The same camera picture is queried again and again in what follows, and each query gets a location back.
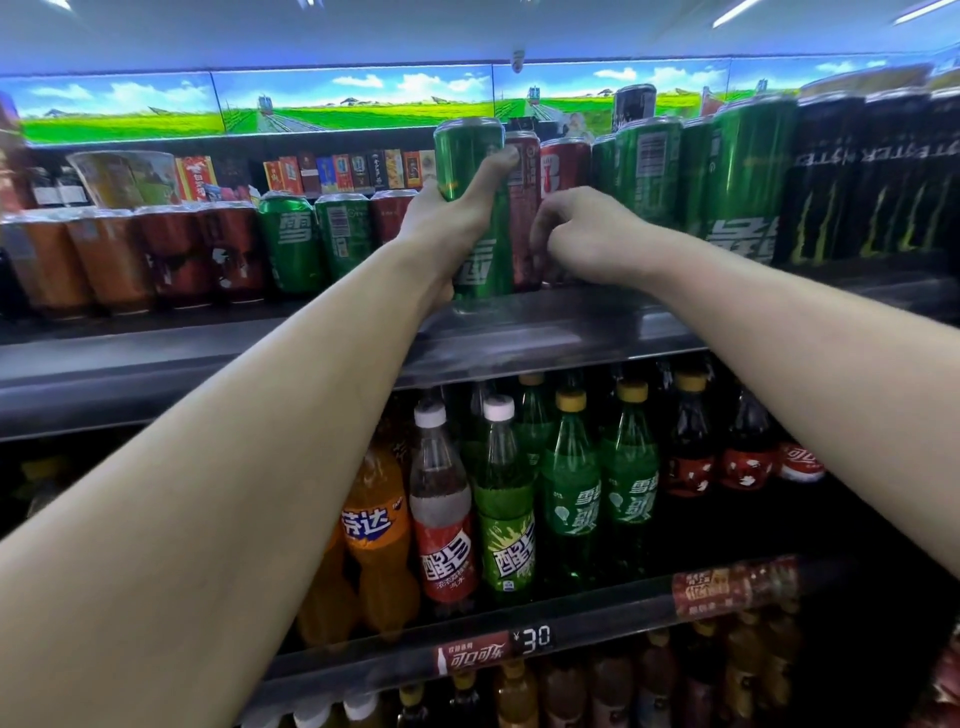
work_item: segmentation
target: beverage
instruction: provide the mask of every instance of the beverage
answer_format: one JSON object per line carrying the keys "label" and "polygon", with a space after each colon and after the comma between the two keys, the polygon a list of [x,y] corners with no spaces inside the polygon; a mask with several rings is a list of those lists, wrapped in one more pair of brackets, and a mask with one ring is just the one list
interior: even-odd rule
{"label": "beverage", "polygon": [[493,677],[499,728],[538,728],[537,680],[522,660],[508,660]]}
{"label": "beverage", "polygon": [[639,728],[670,728],[671,701],[677,685],[677,658],[670,649],[670,632],[646,633],[649,646],[640,655],[636,724]]}
{"label": "beverage", "polygon": [[600,463],[587,435],[581,389],[557,391],[560,423],[540,459],[544,552],[548,580],[560,592],[579,592],[595,579],[594,547],[600,510]]}
{"label": "beverage", "polygon": [[770,262],[796,115],[792,95],[773,93],[725,104],[714,114],[704,215],[708,242]]}
{"label": "beverage", "polygon": [[645,534],[660,479],[657,443],[647,427],[647,383],[616,383],[619,411],[600,444],[604,534],[620,577],[644,573]]}
{"label": "beverage", "polygon": [[677,230],[703,237],[713,115],[684,121],[677,177]]}
{"label": "beverage", "polygon": [[327,284],[313,207],[302,197],[268,192],[260,200],[260,230],[280,293],[312,296]]}
{"label": "beverage", "polygon": [[849,91],[802,99],[786,174],[774,262],[819,265],[833,257],[856,164],[864,100]]}
{"label": "beverage", "polygon": [[507,132],[520,161],[507,178],[510,196],[510,245],[514,253],[514,290],[540,288],[540,271],[530,250],[530,229],[540,206],[540,140],[533,132]]}
{"label": "beverage", "polygon": [[683,128],[676,116],[654,116],[621,126],[616,133],[617,199],[654,225],[676,225]]}
{"label": "beverage", "polygon": [[350,554],[360,564],[360,609],[381,634],[396,633],[420,610],[420,587],[407,569],[410,515],[393,456],[372,447],[340,515]]}
{"label": "beverage", "polygon": [[657,88],[650,84],[628,85],[613,95],[612,132],[618,132],[632,121],[649,119],[656,113]]}
{"label": "beverage", "polygon": [[[467,190],[481,162],[503,149],[503,125],[496,119],[470,117],[445,121],[433,132],[437,146],[437,185],[449,201]],[[453,280],[459,299],[486,299],[513,293],[510,204],[506,184],[493,200],[490,227]]]}
{"label": "beverage", "polygon": [[414,410],[420,446],[410,471],[410,510],[420,553],[423,592],[441,618],[473,609],[477,587],[471,535],[470,488],[446,431],[442,402],[423,400]]}
{"label": "beverage", "polygon": [[360,620],[357,595],[344,578],[345,551],[344,529],[338,523],[297,612],[297,630],[308,647],[345,642]]}
{"label": "beverage", "polygon": [[534,470],[511,429],[514,401],[491,395],[487,457],[473,488],[483,541],[484,580],[498,603],[530,601],[536,567]]}

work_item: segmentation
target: coca-cola can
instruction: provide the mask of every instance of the coca-cola can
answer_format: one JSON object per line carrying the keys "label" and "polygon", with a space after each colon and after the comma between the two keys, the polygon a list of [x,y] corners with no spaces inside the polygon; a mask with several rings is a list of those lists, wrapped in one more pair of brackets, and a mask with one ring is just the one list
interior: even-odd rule
{"label": "coca-cola can", "polygon": [[530,229],[540,207],[540,140],[534,132],[507,132],[520,161],[507,179],[510,194],[510,245],[514,253],[514,290],[540,288],[542,267],[530,250]]}
{"label": "coca-cola can", "polygon": [[400,234],[407,207],[417,197],[416,189],[383,189],[370,200],[373,227],[376,229],[375,245],[379,248]]}

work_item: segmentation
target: bottled drink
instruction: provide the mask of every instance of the bottled drink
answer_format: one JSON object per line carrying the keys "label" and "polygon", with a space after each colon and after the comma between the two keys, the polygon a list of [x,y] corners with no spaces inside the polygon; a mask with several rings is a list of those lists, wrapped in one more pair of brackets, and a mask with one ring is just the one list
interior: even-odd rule
{"label": "bottled drink", "polygon": [[338,523],[297,612],[297,630],[309,647],[345,642],[360,619],[357,595],[344,578],[345,546]]}
{"label": "bottled drink", "polygon": [[670,728],[671,701],[677,685],[677,658],[670,649],[670,632],[647,632],[649,646],[640,655],[636,724],[640,728]]}
{"label": "bottled drink", "polygon": [[542,551],[550,554],[547,578],[560,592],[582,591],[595,579],[600,463],[582,418],[586,408],[583,390],[557,392],[560,422],[540,460]]}
{"label": "bottled drink", "polygon": [[477,587],[471,535],[472,498],[467,474],[446,431],[442,402],[423,400],[414,410],[420,444],[410,471],[410,509],[417,531],[423,591],[437,617],[473,609]]}
{"label": "bottled drink", "polygon": [[617,575],[643,574],[645,532],[653,514],[660,478],[657,444],[645,416],[647,383],[622,379],[616,384],[619,410],[603,427],[604,534]]}
{"label": "bottled drink", "polygon": [[522,660],[509,660],[493,678],[493,699],[500,728],[538,728],[537,681]]}
{"label": "bottled drink", "polygon": [[361,568],[364,621],[380,633],[399,631],[420,610],[420,588],[407,569],[410,514],[400,466],[385,449],[367,450],[341,522],[347,547]]}
{"label": "bottled drink", "polygon": [[473,497],[482,531],[484,580],[498,603],[516,604],[532,598],[534,584],[534,471],[511,428],[514,401],[491,395],[483,408],[490,435]]}

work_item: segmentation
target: sprite bottle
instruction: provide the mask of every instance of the sprite bottle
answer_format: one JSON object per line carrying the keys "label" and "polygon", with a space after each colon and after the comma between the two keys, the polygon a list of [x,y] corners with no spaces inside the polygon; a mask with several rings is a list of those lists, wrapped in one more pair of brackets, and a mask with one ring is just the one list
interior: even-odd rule
{"label": "sprite bottle", "polygon": [[483,539],[484,581],[500,604],[530,601],[536,561],[534,470],[511,429],[514,401],[490,395],[483,403],[490,426],[486,462],[473,483]]}
{"label": "sprite bottle", "polygon": [[660,476],[657,444],[650,435],[644,404],[647,383],[616,383],[619,410],[604,427],[600,443],[603,472],[603,532],[621,578],[643,574],[644,533]]}
{"label": "sprite bottle", "polygon": [[560,422],[540,459],[544,547],[550,554],[547,583],[561,593],[593,585],[600,463],[587,435],[582,389],[557,391]]}

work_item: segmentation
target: soda can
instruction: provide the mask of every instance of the soda can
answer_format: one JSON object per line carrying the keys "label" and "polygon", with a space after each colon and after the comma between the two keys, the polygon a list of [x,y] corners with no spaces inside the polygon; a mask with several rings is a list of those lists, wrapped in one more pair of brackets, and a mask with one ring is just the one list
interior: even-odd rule
{"label": "soda can", "polygon": [[801,99],[774,248],[775,265],[819,265],[833,258],[851,174],[864,98],[833,91]]}
{"label": "soda can", "polygon": [[773,258],[796,121],[797,100],[789,93],[753,96],[714,114],[704,215],[708,242],[761,263]]}
{"label": "soda can", "polygon": [[260,199],[257,212],[280,292],[310,296],[324,290],[327,278],[317,218],[310,203],[288,192],[268,192]]}
{"label": "soda can", "polygon": [[[503,149],[503,124],[472,116],[445,121],[433,132],[437,186],[449,201],[467,190],[481,162]],[[510,203],[507,185],[493,199],[490,227],[453,280],[458,299],[486,299],[513,293],[514,266],[510,248]]]}
{"label": "soda can", "polygon": [[620,204],[647,222],[676,225],[680,136],[676,116],[632,121],[616,133],[617,191]]}
{"label": "soda can", "polygon": [[379,248],[400,234],[407,207],[417,197],[415,189],[385,189],[373,195],[370,212],[376,230],[374,246]]}
{"label": "soda can", "polygon": [[373,252],[370,200],[359,192],[323,195],[314,205],[326,259],[334,280],[340,280]]}
{"label": "soda can", "polygon": [[677,230],[695,237],[704,234],[704,193],[707,189],[707,165],[713,115],[684,122],[680,134],[680,170],[677,178]]}
{"label": "soda can", "polygon": [[541,272],[530,250],[530,229],[540,207],[540,140],[534,132],[507,132],[520,161],[507,178],[510,195],[510,245],[514,254],[514,290],[540,288]]}
{"label": "soda can", "polygon": [[656,86],[651,84],[624,86],[613,95],[611,131],[617,133],[630,122],[649,119],[656,112]]}

